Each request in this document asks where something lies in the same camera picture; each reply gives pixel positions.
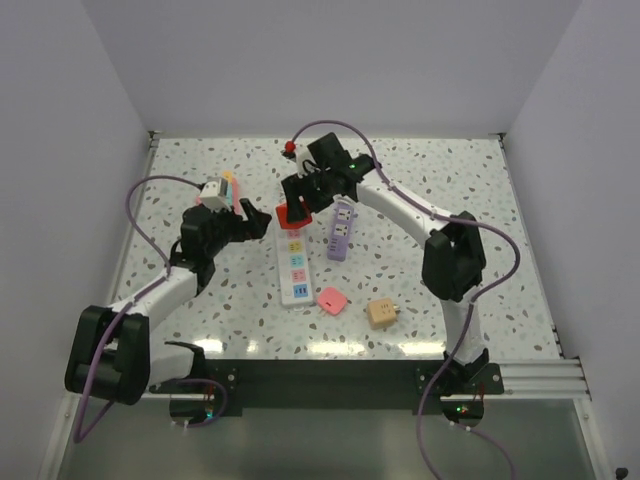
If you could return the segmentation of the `red cube plug adapter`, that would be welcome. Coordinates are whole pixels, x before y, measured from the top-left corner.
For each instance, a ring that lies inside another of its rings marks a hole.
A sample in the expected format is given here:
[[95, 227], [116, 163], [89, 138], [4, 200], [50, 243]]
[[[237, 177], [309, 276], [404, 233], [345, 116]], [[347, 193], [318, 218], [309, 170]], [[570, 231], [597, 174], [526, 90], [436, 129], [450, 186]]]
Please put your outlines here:
[[282, 203], [275, 208], [279, 226], [284, 230], [297, 230], [312, 222], [312, 215], [305, 202], [293, 206]]

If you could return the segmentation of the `white multicolour power strip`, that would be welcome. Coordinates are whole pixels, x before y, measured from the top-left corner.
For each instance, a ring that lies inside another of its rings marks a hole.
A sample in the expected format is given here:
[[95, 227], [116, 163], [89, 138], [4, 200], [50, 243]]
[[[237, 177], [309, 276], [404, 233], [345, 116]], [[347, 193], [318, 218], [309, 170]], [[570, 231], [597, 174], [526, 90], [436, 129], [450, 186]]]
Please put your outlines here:
[[314, 299], [304, 230], [277, 226], [275, 240], [282, 305], [285, 308], [311, 305]]

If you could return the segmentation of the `purple power strip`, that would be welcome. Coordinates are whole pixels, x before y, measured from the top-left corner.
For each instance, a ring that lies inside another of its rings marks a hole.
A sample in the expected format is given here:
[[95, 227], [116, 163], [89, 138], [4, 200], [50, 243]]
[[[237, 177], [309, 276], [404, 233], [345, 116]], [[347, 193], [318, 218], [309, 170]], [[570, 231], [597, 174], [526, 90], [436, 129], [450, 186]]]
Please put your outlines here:
[[327, 245], [329, 260], [342, 262], [346, 259], [355, 218], [356, 212], [352, 203], [345, 200], [336, 202]]

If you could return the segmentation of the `pink square plug adapter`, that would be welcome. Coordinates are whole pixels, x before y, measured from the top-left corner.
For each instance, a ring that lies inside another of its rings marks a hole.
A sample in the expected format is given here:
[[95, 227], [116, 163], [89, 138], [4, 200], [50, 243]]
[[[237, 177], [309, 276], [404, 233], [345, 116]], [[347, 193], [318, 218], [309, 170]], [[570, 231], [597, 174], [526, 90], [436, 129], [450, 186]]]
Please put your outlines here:
[[327, 287], [319, 293], [316, 303], [325, 313], [337, 316], [346, 307], [348, 299], [338, 289]]

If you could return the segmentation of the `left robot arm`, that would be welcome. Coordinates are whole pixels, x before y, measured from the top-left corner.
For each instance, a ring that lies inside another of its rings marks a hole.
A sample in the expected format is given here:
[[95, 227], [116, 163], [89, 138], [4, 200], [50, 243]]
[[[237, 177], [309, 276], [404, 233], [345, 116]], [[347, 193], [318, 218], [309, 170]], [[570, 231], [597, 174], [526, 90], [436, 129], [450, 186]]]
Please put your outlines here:
[[169, 272], [124, 300], [82, 311], [64, 376], [67, 391], [133, 405], [149, 387], [167, 381], [185, 392], [205, 385], [200, 348], [174, 342], [171, 353], [161, 358], [150, 346], [150, 334], [208, 286], [214, 258], [224, 247], [266, 235], [271, 215], [247, 199], [240, 205], [241, 214], [204, 205], [187, 209], [171, 249]]

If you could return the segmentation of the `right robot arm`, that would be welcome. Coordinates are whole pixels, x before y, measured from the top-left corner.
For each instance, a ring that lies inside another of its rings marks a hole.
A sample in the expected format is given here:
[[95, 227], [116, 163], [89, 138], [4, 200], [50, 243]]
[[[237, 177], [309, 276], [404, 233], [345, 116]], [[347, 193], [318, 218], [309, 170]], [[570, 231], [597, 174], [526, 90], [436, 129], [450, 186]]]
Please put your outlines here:
[[447, 217], [423, 205], [392, 183], [373, 154], [351, 156], [333, 133], [305, 147], [290, 140], [282, 156], [297, 167], [281, 181], [285, 203], [277, 212], [282, 228], [305, 226], [314, 213], [347, 197], [391, 220], [423, 248], [422, 281], [441, 301], [445, 321], [445, 356], [451, 360], [445, 379], [452, 390], [469, 392], [489, 362], [478, 315], [468, 311], [486, 267], [475, 218], [468, 212]]

